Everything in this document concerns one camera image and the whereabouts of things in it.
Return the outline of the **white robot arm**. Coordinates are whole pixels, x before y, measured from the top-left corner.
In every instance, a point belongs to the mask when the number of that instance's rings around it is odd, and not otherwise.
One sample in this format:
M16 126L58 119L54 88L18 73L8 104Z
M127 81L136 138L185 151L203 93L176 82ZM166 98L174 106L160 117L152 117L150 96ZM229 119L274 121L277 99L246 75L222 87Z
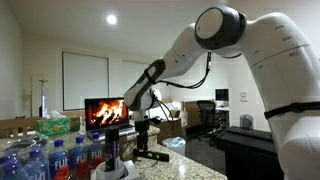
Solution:
M279 12L253 21L228 6L210 7L124 95L132 111L155 106L151 87L185 74L205 52L244 56L264 103L285 180L320 178L320 61L301 29Z

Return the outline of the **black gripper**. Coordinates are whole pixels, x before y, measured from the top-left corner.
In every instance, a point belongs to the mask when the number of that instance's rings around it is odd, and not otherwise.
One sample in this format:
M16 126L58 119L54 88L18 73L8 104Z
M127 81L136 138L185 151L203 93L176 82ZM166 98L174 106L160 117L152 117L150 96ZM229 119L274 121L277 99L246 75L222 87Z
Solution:
M135 122L135 130L138 133L137 135L137 150L138 151L147 151L148 143L148 130L151 124L159 124L161 122L158 118L149 118L142 121Z

